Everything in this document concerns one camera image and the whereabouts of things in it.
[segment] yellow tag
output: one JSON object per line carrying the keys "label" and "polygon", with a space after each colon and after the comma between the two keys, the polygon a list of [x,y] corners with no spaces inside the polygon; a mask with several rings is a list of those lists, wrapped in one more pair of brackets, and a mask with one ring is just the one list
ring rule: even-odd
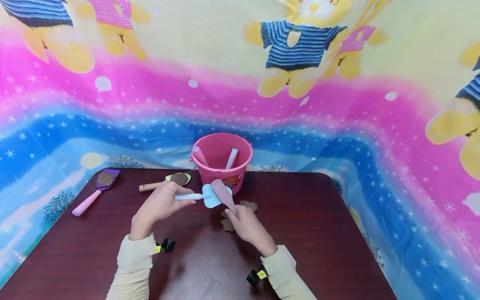
{"label": "yellow tag", "polygon": [[259,277],[260,279],[267,278],[267,273],[265,273],[264,270],[258,271],[257,275],[258,275],[258,277]]}

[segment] dark red table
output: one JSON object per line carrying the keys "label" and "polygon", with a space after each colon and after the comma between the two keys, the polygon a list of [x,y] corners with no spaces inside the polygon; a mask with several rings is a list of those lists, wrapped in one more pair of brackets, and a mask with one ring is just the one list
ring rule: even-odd
{"label": "dark red table", "polygon": [[[71,212],[95,188],[96,176],[0,290],[2,300],[102,300],[117,269],[120,242],[150,194],[138,186],[173,170],[121,169],[81,218]],[[197,171],[187,187],[201,190]],[[258,204],[257,216],[277,244],[285,244],[297,271],[318,299],[395,299],[333,182],[319,173],[250,172],[234,197]],[[155,225],[157,241],[177,242],[154,256],[150,299],[276,299],[263,280],[252,288],[247,274],[259,253],[222,229],[223,207],[188,207]]]}

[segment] pink spatula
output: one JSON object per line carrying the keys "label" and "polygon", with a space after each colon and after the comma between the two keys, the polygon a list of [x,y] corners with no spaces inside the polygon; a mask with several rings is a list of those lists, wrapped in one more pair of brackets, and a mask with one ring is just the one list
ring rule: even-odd
{"label": "pink spatula", "polygon": [[235,203],[233,203],[232,195],[228,192],[227,187],[225,186],[225,184],[223,184],[223,181],[217,179],[212,181],[211,185],[213,191],[215,192],[219,200],[223,204],[225,204],[231,212],[233,212],[237,217],[239,217],[237,207],[235,206]]}

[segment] cartoon bear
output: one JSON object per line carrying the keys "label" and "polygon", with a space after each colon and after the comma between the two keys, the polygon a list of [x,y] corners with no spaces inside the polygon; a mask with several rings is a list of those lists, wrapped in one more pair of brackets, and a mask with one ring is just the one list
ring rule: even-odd
{"label": "cartoon bear", "polygon": [[286,19],[246,25],[247,43],[270,47],[266,74],[258,86],[262,97],[274,97],[288,84],[293,98],[306,95],[318,78],[324,52],[347,35],[337,24],[351,11],[352,0],[283,0]]}
{"label": "cartoon bear", "polygon": [[353,79],[360,75],[361,54],[365,43],[372,46],[383,44],[388,36],[380,28],[368,25],[393,0],[368,0],[350,35],[338,49],[332,50],[328,58],[335,56],[327,68],[324,78],[335,74],[337,68],[345,79]]}
{"label": "cartoon bear", "polygon": [[[480,42],[461,55],[460,64],[480,70]],[[480,73],[458,92],[452,103],[428,122],[425,133],[434,144],[445,144],[456,137],[468,137],[460,151],[465,171],[480,180]]]}
{"label": "cartoon bear", "polygon": [[48,50],[66,69],[90,72],[95,58],[77,38],[64,3],[66,0],[0,0],[35,56],[49,62]]}
{"label": "cartoon bear", "polygon": [[137,59],[147,59],[132,25],[132,20],[141,24],[150,22],[150,14],[140,5],[130,0],[81,0],[76,11],[84,19],[96,20],[110,54],[121,56],[127,48]]}

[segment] plastic bucket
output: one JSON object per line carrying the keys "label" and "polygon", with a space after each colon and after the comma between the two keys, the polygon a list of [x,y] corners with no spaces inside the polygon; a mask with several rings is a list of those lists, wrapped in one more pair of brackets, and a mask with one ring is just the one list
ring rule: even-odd
{"label": "plastic bucket", "polygon": [[[220,179],[225,186],[232,189],[233,195],[238,193],[247,171],[247,165],[252,159],[252,144],[236,134],[218,132],[200,138],[193,146],[200,147],[208,164],[207,167],[200,163],[192,152],[190,161],[193,160],[198,165],[202,183],[210,184],[212,181]],[[239,152],[232,168],[225,170],[232,148],[237,148]]]}

